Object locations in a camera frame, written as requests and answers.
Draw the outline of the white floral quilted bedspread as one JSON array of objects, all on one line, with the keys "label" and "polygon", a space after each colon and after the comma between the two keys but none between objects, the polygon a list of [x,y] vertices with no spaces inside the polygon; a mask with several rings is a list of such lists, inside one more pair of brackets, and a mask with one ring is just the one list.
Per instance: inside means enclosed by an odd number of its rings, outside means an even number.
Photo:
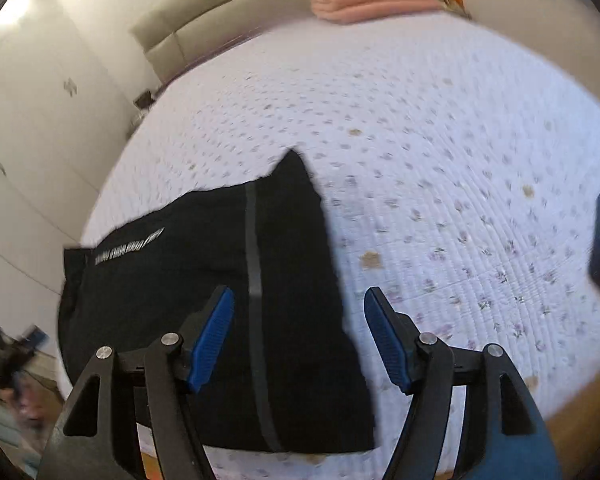
[{"label": "white floral quilted bedspread", "polygon": [[406,415],[366,327],[381,287],[427,332],[512,357],[566,476],[600,446],[600,292],[588,279],[600,102],[529,50],[446,13],[266,32],[166,89],[83,238],[299,150],[334,236],[347,326],[379,404],[351,456],[214,450],[223,479],[377,479]]}]

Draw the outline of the dark box on nightstand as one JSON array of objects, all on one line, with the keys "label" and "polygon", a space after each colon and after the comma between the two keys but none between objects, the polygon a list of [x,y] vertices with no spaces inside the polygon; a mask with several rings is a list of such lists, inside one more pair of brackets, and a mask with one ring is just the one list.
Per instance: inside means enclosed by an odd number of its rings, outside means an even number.
[{"label": "dark box on nightstand", "polygon": [[149,110],[156,100],[150,90],[145,90],[137,98],[134,99],[133,104],[138,110]]}]

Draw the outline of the folded pink blanket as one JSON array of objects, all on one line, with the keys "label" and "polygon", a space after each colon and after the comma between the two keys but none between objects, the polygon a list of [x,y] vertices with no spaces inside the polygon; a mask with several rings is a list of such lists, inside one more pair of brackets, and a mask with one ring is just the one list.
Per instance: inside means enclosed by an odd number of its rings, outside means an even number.
[{"label": "folded pink blanket", "polygon": [[317,18],[337,24],[442,9],[442,0],[311,0],[311,11]]}]

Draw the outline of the white wardrobe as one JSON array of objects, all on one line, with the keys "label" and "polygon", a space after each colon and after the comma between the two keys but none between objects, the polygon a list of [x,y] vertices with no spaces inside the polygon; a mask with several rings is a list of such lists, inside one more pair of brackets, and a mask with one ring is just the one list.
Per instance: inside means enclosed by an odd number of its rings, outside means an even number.
[{"label": "white wardrobe", "polygon": [[53,325],[64,271],[134,108],[57,0],[0,12],[0,323]]}]

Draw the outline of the beige padded headboard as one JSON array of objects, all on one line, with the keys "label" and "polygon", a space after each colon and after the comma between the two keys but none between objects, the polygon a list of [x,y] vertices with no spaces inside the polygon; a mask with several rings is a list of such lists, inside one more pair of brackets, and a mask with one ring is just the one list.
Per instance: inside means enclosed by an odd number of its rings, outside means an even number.
[{"label": "beige padded headboard", "polygon": [[130,28],[162,84],[261,30],[311,14],[311,0],[159,0]]}]

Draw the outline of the black jacket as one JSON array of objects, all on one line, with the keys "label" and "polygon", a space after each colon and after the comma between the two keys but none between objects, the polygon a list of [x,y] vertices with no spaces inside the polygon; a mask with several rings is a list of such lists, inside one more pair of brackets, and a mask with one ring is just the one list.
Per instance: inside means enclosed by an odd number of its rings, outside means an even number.
[{"label": "black jacket", "polygon": [[375,443],[370,389],[343,328],[321,196],[288,151],[265,177],[187,193],[69,248],[59,350],[77,380],[97,349],[199,323],[183,384],[203,444],[341,454]]}]

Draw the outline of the clutter on floor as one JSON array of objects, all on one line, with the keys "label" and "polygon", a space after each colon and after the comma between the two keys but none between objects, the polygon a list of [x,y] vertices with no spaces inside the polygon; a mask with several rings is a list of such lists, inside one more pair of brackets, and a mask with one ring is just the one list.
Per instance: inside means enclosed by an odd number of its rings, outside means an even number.
[{"label": "clutter on floor", "polygon": [[61,395],[29,366],[46,343],[38,326],[12,339],[0,326],[0,479],[34,479],[62,410]]}]

